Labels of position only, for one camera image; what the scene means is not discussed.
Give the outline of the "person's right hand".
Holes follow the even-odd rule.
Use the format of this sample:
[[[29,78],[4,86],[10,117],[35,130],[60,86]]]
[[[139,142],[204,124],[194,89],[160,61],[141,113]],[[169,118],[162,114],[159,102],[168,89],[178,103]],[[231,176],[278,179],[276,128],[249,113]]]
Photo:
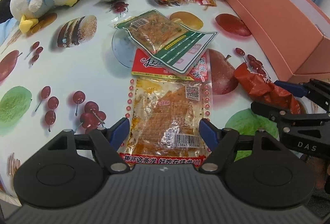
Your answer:
[[[329,178],[329,162],[307,155],[305,163],[312,169],[316,177],[317,190],[325,190],[325,185]]]

